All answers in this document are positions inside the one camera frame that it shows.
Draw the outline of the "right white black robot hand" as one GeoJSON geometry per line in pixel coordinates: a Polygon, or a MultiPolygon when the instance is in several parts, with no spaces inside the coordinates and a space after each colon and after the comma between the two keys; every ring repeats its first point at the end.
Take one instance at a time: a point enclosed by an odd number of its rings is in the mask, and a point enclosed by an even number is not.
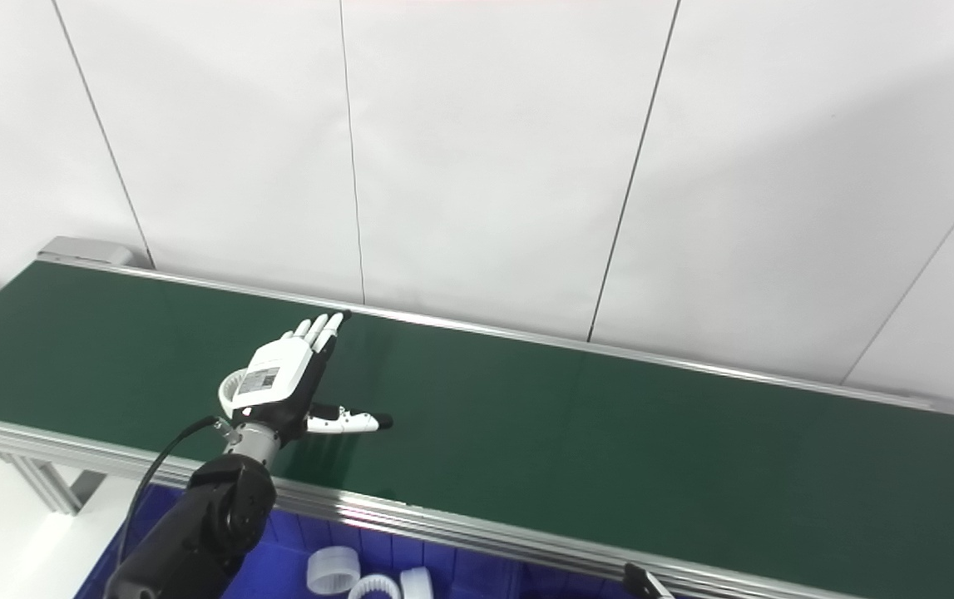
{"type": "Polygon", "coordinates": [[[646,599],[674,599],[673,592],[656,579],[656,576],[649,570],[634,564],[626,562],[622,572],[622,587],[625,588],[634,598],[646,599]]]}

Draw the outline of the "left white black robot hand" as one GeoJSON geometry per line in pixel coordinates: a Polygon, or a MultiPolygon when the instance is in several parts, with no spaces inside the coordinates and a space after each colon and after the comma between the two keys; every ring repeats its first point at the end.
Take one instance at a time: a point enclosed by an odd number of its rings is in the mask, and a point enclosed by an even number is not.
{"type": "Polygon", "coordinates": [[[267,433],[276,448],[314,435],[387,431],[394,425],[385,413],[352,413],[344,406],[314,401],[339,340],[339,329],[352,317],[348,310],[302,321],[278,339],[261,345],[247,367],[219,384],[225,417],[241,433],[267,433]]]}

